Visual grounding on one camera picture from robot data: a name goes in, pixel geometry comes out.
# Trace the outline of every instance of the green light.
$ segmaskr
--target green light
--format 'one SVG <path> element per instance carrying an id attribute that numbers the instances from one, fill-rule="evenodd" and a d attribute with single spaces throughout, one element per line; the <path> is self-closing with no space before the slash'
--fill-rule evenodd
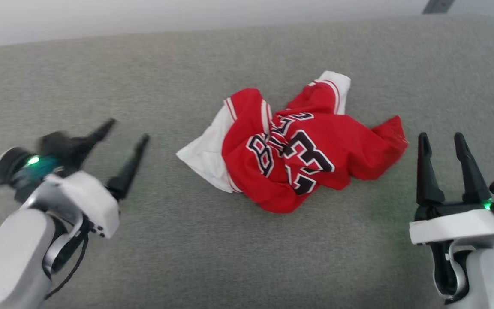
<path id="1" fill-rule="evenodd" d="M 490 210 L 491 209 L 491 204 L 493 203 L 493 198 L 490 198 L 486 201 L 482 201 L 482 205 L 485 207 L 485 209 Z"/>
<path id="2" fill-rule="evenodd" d="M 31 166 L 32 164 L 36 164 L 37 162 L 39 162 L 39 156 L 33 156 L 28 160 L 26 165 Z"/>

